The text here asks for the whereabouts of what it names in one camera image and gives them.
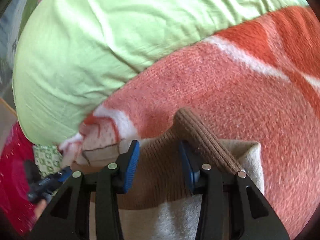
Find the fleece blanket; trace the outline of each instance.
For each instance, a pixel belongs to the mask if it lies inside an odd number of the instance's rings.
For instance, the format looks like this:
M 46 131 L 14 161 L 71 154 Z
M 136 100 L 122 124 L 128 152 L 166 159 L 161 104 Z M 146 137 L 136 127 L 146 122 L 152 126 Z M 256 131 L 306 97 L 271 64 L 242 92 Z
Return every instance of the fleece blanket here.
M 190 106 L 219 138 L 261 143 L 265 196 L 293 239 L 320 200 L 319 51 L 310 8 L 218 32 L 159 60 L 101 103 L 59 145 L 63 163 L 83 162 L 83 150 L 157 137 L 178 108 Z M 188 213 L 192 204 L 178 206 Z

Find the black tool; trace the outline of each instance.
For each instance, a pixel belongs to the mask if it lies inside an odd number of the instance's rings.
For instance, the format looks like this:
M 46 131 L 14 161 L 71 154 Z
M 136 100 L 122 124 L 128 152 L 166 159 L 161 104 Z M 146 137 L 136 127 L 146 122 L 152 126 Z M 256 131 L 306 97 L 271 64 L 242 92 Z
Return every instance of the black tool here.
M 202 194 L 196 240 L 289 240 L 280 219 L 244 171 L 211 167 L 187 141 L 179 142 L 185 183 Z

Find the black clamp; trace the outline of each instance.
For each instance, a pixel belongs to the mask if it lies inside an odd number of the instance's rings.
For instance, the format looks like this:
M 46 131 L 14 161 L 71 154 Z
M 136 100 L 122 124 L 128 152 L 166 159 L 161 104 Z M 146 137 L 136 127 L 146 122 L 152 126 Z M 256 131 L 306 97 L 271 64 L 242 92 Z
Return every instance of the black clamp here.
M 27 197 L 31 203 L 38 203 L 41 199 L 50 202 L 52 194 L 62 186 L 72 173 L 71 168 L 67 166 L 42 179 L 38 166 L 31 160 L 24 162 L 24 169 L 29 184 Z
M 188 142 L 179 142 L 186 185 L 202 194 L 196 240 L 289 240 L 267 200 L 243 171 L 224 174 L 192 153 Z M 139 143 L 132 141 L 99 173 L 75 171 L 51 200 L 30 240 L 89 240 L 90 193 L 96 191 L 97 240 L 123 240 L 116 194 L 132 185 L 139 158 Z

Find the light green pillow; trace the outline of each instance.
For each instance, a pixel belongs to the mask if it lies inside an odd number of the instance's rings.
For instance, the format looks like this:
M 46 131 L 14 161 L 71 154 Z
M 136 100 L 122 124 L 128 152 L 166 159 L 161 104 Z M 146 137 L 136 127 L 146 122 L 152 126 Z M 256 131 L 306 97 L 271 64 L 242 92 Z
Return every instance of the light green pillow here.
M 305 0 L 42 0 L 18 43 L 13 90 L 35 144 L 62 142 L 156 60 L 216 31 Z

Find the silver screw head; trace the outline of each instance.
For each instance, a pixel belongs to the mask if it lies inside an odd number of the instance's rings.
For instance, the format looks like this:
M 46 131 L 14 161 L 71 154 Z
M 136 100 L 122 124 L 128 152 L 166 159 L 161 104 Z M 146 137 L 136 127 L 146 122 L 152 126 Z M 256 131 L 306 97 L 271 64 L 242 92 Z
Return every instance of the silver screw head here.
M 202 169 L 209 171 L 209 170 L 211 170 L 211 165 L 208 163 L 204 163 L 204 164 L 202 164 Z
M 108 164 L 109 170 L 115 170 L 117 167 L 118 167 L 118 164 L 116 164 L 116 163 L 109 163 Z
M 75 171 L 74 173 L 72 173 L 72 177 L 74 178 L 79 178 L 81 176 L 81 171 Z
M 247 176 L 247 174 L 246 174 L 244 171 L 239 171 L 239 172 L 238 172 L 238 176 L 239 176 L 241 179 L 244 179 L 244 178 Z

